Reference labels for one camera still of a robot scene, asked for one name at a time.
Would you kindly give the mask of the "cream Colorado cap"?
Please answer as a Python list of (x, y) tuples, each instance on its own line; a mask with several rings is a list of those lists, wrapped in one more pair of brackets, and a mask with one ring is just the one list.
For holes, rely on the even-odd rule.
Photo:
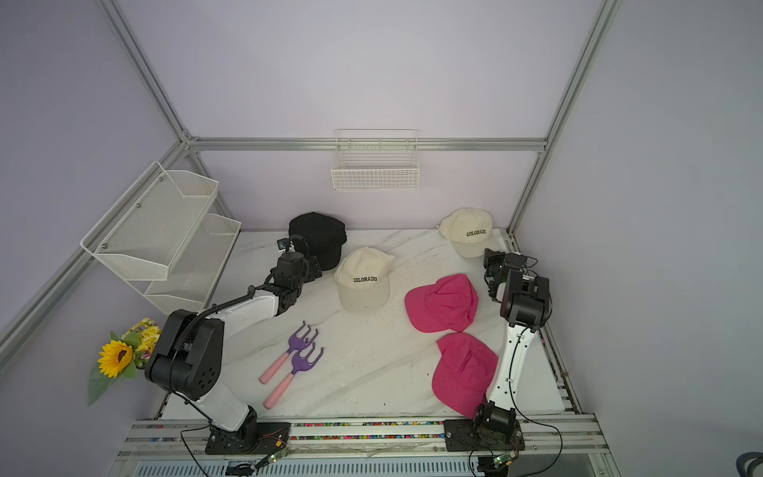
[(387, 303), (391, 295), (389, 272), (395, 257), (376, 248), (358, 248), (334, 272), (341, 305), (349, 311), (366, 311)]
[(481, 209), (462, 208), (444, 218), (437, 230), (463, 258), (480, 258), (486, 248), (500, 250), (493, 234), (493, 218)]

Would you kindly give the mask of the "black cap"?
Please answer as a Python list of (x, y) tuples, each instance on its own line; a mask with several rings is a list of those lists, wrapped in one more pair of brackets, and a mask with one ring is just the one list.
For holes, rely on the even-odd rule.
[(341, 262), (342, 248), (347, 242), (346, 226), (340, 220), (319, 213), (307, 213), (292, 219), (288, 236), (300, 236), (293, 246), (311, 258), (317, 258), (323, 271), (337, 268)]

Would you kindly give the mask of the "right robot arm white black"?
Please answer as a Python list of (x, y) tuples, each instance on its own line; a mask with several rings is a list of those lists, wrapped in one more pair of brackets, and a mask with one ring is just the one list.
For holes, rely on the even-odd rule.
[(506, 323), (498, 367), (478, 411), (480, 423), (494, 431), (499, 429), (492, 418), (498, 413), (506, 413), (512, 425), (526, 416), (517, 406), (519, 381), (530, 345), (552, 316), (550, 281), (535, 274), (528, 260), (517, 252), (484, 250), (484, 282)]

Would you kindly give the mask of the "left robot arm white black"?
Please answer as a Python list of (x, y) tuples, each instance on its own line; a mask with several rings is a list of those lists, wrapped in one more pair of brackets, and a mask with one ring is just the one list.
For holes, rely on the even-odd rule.
[(236, 333), (285, 313), (303, 286), (321, 276), (315, 256), (284, 252), (265, 282), (244, 295), (201, 312), (172, 312), (146, 366), (146, 379), (188, 401), (215, 431), (256, 437), (256, 412), (221, 382), (225, 345)]

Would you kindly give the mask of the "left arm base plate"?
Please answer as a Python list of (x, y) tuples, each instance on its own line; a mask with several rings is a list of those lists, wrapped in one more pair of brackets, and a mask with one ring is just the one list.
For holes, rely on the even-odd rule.
[(236, 431), (212, 426), (205, 453), (208, 455), (272, 455), (286, 447), (291, 423), (258, 420), (253, 409)]

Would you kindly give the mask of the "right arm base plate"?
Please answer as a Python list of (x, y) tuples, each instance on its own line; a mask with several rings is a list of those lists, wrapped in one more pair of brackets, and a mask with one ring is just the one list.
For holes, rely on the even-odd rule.
[(478, 425), (469, 419), (443, 421), (445, 446), (449, 452), (492, 450), (524, 451), (524, 433), (516, 417), (501, 421), (490, 419)]

